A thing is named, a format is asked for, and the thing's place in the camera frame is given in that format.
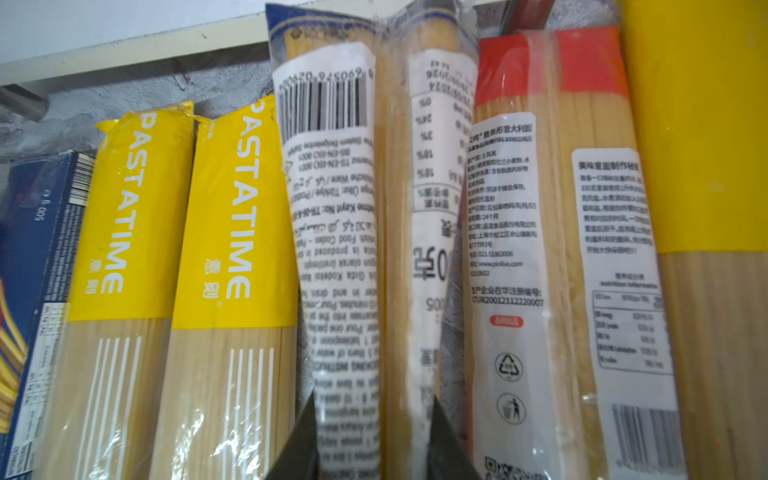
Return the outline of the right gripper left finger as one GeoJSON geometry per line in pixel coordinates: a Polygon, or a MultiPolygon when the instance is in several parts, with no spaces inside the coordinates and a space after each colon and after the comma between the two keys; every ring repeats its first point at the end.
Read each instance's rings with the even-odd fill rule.
{"type": "Polygon", "coordinates": [[[311,393],[267,480],[318,480],[314,393],[311,393]]]}

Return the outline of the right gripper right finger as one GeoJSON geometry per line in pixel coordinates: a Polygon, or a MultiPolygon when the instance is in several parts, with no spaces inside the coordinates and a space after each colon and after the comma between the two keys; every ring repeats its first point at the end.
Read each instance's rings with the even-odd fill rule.
{"type": "Polygon", "coordinates": [[[428,480],[479,480],[480,476],[463,450],[437,397],[427,451],[428,480]]]}

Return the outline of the red spaghetti pack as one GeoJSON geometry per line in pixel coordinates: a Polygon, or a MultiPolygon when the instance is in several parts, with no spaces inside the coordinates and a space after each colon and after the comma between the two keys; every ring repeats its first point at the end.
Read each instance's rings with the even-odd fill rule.
{"type": "Polygon", "coordinates": [[[674,368],[614,26],[480,43],[463,230],[483,479],[683,479],[674,368]]]}

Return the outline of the blue white-label spaghetti pack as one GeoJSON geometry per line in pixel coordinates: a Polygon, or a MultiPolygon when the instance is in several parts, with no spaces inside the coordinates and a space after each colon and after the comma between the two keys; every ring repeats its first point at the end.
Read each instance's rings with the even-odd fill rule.
{"type": "Polygon", "coordinates": [[[324,479],[424,479],[478,81],[465,1],[266,8],[324,479]]]}

